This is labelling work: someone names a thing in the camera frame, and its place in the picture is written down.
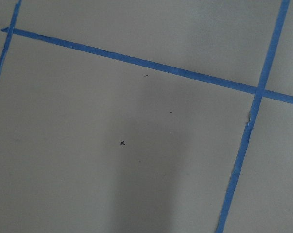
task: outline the concrete floor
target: concrete floor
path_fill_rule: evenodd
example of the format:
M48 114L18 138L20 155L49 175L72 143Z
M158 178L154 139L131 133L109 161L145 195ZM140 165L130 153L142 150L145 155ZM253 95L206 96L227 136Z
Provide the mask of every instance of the concrete floor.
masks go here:
M257 86L280 4L23 0L16 28ZM293 0L266 88L293 96ZM13 35L0 233L215 232L253 96ZM263 98L224 232L293 233L292 104Z

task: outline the blue tape strip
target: blue tape strip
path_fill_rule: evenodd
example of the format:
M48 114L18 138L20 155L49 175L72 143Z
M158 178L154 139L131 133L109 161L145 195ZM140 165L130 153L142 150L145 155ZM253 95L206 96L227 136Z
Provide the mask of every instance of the blue tape strip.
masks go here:
M275 91L265 90L263 96L270 99L279 100L282 102L293 104L293 96L281 94Z
M240 144L237 158L235 161L234 170L231 174L228 188L226 191L226 195L224 198L224 202L222 205L220 219L219 219L218 227L216 229L216 233L222 233L224 226L225 226L225 222L226 222L226 219L228 216L231 202L233 200L234 192L236 189L236 185L238 182L238 178L240 175L240 171L242 168L244 157L245 157L245 154L248 149L251 132L252 132L253 126L255 124L255 120L257 118L257 115L258 115L259 106L261 104L263 93L265 90L265 86L266 86L268 76L269 76L269 73L270 73L270 70L272 67L272 63L274 60L275 52L277 49L277 45L279 42L282 26L283 26L283 23L284 23L286 14L287 14L289 3L290 3L290 0L283 0L281 3L281 6L280 6L280 10L278 13L277 21L276 21L274 32L272 35L272 39L271 39L271 42L270 42L270 45L268 48L268 52L267 52L267 55L265 58L264 66L263 66L261 76L259 79L257 91L254 95L254 99L252 102L252 106L251 106L251 110L250 110L250 120L244 128L244 132L243 132L242 139L241 139L241 144Z
M8 30L8 28L2 29L3 32L6 32L7 30ZM229 81L229 80L225 80L225 79L221 79L221 78L216 78L213 76L188 71L185 69L171 67L168 65L164 65L164 64L160 64L160 63L156 63L156 62L151 62L151 61L143 60L143 59L136 58L136 57L130 57L130 56L115 53L115 52L109 52L109 51L105 51L105 50L102 50L99 48L95 48L95 47L91 47L91 46L87 46L87 45L82 45L82 44L78 44L78 43L73 43L73 42L69 42L69 41L54 38L54 37L38 35L33 32L29 32L29 31L25 31L25 30L21 30L21 29L14 29L14 34L21 35L21 36L28 37L28 38L32 38L32 39L36 39L36 40L41 40L41 41L55 44L55 45L60 45L63 47L74 49L74 50L84 51L84 52L92 53L95 55L112 58L115 60L131 63L131 64L142 66L142 67L160 70L160 71L163 71L166 73L175 74L175 75L179 75L179 76L190 78L190 79L200 80L200 81L203 81L206 83L211 83L211 84L215 84L215 85L219 85L219 86L228 87L231 89L235 89L235 90L239 90L239 91L243 91L243 92L247 92L247 93L251 93L251 94L254 94L256 91L256 88L254 86L245 85L245 84L241 84L241 83L237 83L237 82L233 82L233 81Z
M0 56L0 74L1 74L2 66L3 66L4 61L5 61L6 54L7 54L8 49L9 49L10 41L11 41L12 34L13 34L13 31L14 31L14 27L16 25L17 17L18 17L18 14L19 14L19 9L20 9L20 6L21 6L21 2L22 2L22 0L19 0L19 2L15 5L15 9L14 9L14 12L12 14L10 25L7 28L8 34L6 36L4 48L3 48L1 56Z

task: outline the gray floor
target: gray floor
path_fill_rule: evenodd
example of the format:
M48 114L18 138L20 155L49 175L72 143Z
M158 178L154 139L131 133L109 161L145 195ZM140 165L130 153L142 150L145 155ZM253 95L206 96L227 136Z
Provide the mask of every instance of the gray floor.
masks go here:
M15 3L0 1L0 29ZM279 6L24 0L16 27L256 86ZM293 95L293 1L267 89ZM214 232L252 100L13 35L0 233ZM293 105L263 98L224 232L293 233Z

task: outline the blue painter's tape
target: blue painter's tape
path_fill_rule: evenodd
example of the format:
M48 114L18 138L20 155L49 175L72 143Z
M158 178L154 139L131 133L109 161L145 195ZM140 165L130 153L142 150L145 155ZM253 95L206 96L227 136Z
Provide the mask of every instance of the blue painter's tape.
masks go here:
M269 76L269 73L270 73L270 70L272 67L272 63L273 63L273 60L275 57L275 52L276 52L276 49L278 46L279 38L281 35L281 30L282 30L283 23L284 23L286 14L287 14L289 3L290 3L290 0L283 0L281 3L281 6L280 6L280 10L278 13L277 21L276 21L274 32L272 35L272 39L271 39L271 42L270 42L270 45L268 48L268 52L267 52L267 55L265 58L264 66L263 66L261 76L259 79L257 91L254 95L254 99L252 102L252 106L251 106L251 110L250 110L250 120L249 120L249 123L244 128L244 132L242 135L241 144L240 144L238 154L236 157L234 169L233 169L233 172L230 177L230 181L228 184L228 188L227 188L224 202L222 205L222 209L220 212L220 219L219 219L218 227L216 229L216 233L222 233L224 226L225 226L225 222L226 222L226 219L228 216L229 208L230 208L231 202L233 200L234 192L235 192L238 178L240 175L240 171L241 171L241 168L243 165L244 157L245 157L245 154L248 149L251 132L252 132L253 126L255 124L257 115L258 115L259 106L261 104L263 94L265 93L266 83L267 83L268 76Z
M21 6L21 2L22 2L22 0L19 0L18 3L15 5L15 9L14 9L14 12L13 12L12 17L11 17L10 25L7 28L8 33L7 33L7 36L6 36L4 48L3 48L1 56L0 56L0 74L1 74L2 66L3 66L4 61L5 61L6 54L7 54L8 49L9 49L12 34L13 34L13 31L14 31L14 28L15 28L15 25L16 25L16 22L17 22L17 17L18 17L18 14L19 14L19 9L20 9L20 6Z
M160 64L160 63L156 63L156 62L151 62L151 61L143 60L143 59L136 58L136 57L130 57L130 56L115 53L115 52L109 52L109 51L105 51L105 50L102 50L99 48L95 48L95 47L91 47L91 46L87 46L87 45L82 45L82 44L78 44L78 43L73 43L73 42L69 42L69 41L54 38L54 37L38 35L33 32L29 32L29 31L25 31L25 30L21 30L21 29L14 29L14 34L21 35L21 36L28 37L28 38L32 38L32 39L36 39L36 40L41 40L41 41L55 44L55 45L60 45L63 47L74 49L74 50L84 51L84 52L96 54L99 56L112 58L115 60L131 63L131 64L142 66L142 67L160 70L160 71L163 71L166 73L175 74L175 75L179 75L179 76L190 78L190 79L200 80L200 81L203 81L206 83L211 83L211 84L215 84L215 85L219 85L219 86L228 87L231 89L235 89L235 90L239 90L239 91L243 91L243 92L247 92L247 93L251 93L251 94L254 94L256 91L256 88L254 86L245 85L242 83L237 83L234 81L229 81L229 80L225 80L225 79L221 79L221 78L216 78L213 76L188 71L185 69L171 67L168 65L164 65L164 64Z
M293 104L293 96L289 96L289 95L285 95L285 94L281 94L281 93L269 91L269 90L265 90L263 93L263 96L270 99L279 100L282 102Z

